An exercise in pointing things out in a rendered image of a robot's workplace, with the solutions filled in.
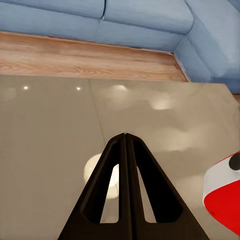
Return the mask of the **radio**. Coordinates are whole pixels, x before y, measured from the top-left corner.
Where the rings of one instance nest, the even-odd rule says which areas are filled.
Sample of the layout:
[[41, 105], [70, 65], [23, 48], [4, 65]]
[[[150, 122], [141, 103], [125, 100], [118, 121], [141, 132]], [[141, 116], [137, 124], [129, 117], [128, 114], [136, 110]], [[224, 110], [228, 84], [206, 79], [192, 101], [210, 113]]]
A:
[[240, 236], [240, 151], [205, 173], [202, 202], [217, 221]]

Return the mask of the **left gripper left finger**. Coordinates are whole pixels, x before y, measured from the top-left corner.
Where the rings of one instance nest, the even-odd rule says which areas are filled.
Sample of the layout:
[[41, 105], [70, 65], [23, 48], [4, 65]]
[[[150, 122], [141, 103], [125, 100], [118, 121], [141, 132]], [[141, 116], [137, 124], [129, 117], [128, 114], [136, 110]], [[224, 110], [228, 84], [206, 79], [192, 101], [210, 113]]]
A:
[[[118, 222], [100, 223], [113, 168], [117, 164]], [[57, 240], [134, 240], [125, 133], [108, 141]]]

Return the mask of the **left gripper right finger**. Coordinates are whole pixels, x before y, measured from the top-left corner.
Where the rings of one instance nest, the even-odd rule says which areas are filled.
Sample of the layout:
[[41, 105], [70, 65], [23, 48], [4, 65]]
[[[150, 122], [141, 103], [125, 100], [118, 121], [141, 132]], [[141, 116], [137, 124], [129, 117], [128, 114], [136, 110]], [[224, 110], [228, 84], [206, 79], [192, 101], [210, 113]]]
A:
[[[145, 142], [126, 133], [133, 240], [210, 240]], [[145, 220], [138, 170], [156, 223]]]

